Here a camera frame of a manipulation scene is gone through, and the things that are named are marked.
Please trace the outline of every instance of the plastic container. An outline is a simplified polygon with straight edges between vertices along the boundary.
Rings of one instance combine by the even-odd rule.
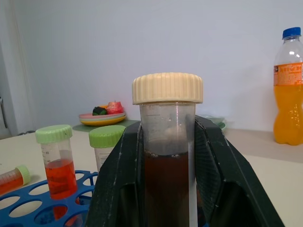
[[[62,200],[77,191],[74,163],[71,153],[71,126],[54,125],[38,129],[36,140],[41,144],[45,173],[51,199]],[[60,219],[67,211],[67,207],[54,207],[55,219]],[[81,226],[79,215],[68,221],[66,226]]]
[[[274,92],[279,113],[274,124],[277,143],[303,143],[303,45],[301,29],[284,30],[274,66]]]
[[[0,196],[30,182],[26,166],[17,166],[14,170],[0,175]]]
[[[98,171],[120,140],[124,130],[125,127],[122,125],[110,125],[89,132],[89,143],[95,149]]]
[[[157,73],[133,82],[143,129],[148,227],[197,227],[194,125],[202,101],[202,79],[193,74]]]

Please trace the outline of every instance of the cream screw cap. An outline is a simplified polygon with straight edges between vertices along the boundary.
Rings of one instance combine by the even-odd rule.
[[[155,73],[133,81],[133,104],[151,102],[203,103],[203,81],[194,74]]]

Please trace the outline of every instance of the white wall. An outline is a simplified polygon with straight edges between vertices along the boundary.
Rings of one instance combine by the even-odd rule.
[[[235,128],[271,130],[273,60],[285,28],[303,26],[301,0],[14,0],[35,124],[78,123],[131,83],[167,71],[201,76],[205,102]]]
[[[0,1],[0,95],[12,135],[33,130],[25,63],[12,0]]]

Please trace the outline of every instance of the red apple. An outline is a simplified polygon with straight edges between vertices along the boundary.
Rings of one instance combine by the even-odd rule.
[[[109,102],[106,110],[107,114],[121,114],[124,112],[121,102]]]

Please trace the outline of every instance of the white table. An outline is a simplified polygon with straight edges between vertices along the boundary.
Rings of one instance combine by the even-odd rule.
[[[303,145],[276,144],[270,132],[230,129],[226,137],[254,168],[285,226],[300,226],[303,223]],[[73,131],[71,147],[76,170],[97,170],[87,132]],[[34,133],[0,140],[0,174],[21,164],[31,172],[30,184],[46,179],[41,148]],[[10,202],[0,201],[0,208]]]

